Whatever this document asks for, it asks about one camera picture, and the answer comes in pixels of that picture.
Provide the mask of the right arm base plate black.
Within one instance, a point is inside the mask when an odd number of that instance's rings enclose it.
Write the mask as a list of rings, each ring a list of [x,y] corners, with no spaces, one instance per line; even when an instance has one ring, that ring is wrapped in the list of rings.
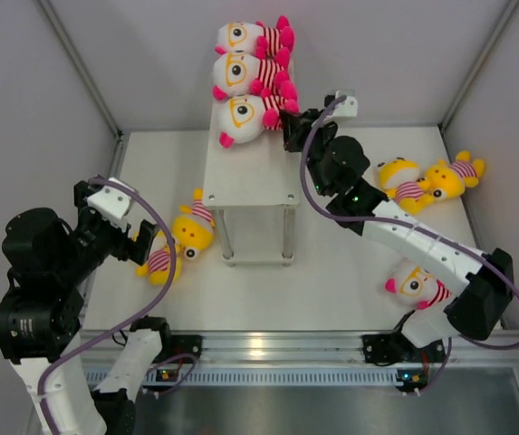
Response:
[[[379,366],[396,363],[442,363],[446,356],[442,341],[416,347],[398,332],[365,334],[361,340],[365,362]]]

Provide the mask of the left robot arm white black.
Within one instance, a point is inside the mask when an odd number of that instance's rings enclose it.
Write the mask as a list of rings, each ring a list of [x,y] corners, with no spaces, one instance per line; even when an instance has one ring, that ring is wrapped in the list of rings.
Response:
[[[9,288],[0,303],[0,350],[23,380],[47,434],[132,433],[150,365],[173,353],[168,322],[141,310],[122,323],[127,342],[95,389],[82,367],[88,345],[80,336],[81,284],[108,257],[143,265],[164,227],[153,216],[130,236],[126,217],[139,201],[133,188],[97,177],[74,188],[76,227],[50,208],[29,209],[6,226]]]

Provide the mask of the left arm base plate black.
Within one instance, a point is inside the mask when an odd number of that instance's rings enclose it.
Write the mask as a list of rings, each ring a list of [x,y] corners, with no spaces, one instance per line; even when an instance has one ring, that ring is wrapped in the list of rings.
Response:
[[[182,353],[193,355],[197,360],[203,349],[203,336],[200,334],[173,334],[168,342],[167,357]]]

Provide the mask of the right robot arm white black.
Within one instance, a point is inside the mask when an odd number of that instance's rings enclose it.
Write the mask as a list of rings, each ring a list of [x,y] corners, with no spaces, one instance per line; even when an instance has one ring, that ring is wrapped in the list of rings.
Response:
[[[514,299],[513,259],[464,246],[423,225],[364,177],[370,162],[360,143],[340,136],[326,110],[283,112],[284,149],[301,155],[300,181],[312,208],[356,235],[426,269],[451,295],[405,315],[391,338],[393,352],[414,359],[437,340],[460,336],[488,348],[487,339]]]

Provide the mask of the white plush pink striped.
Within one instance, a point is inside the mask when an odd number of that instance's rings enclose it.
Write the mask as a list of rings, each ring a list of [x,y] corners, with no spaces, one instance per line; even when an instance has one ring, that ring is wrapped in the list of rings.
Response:
[[[217,32],[215,52],[218,54],[245,52],[256,57],[274,58],[283,48],[291,52],[295,45],[295,32],[286,15],[280,15],[275,27],[257,21],[231,22]]]
[[[288,67],[272,58],[260,59],[246,52],[223,53],[214,62],[211,77],[216,101],[246,94],[298,99]]]

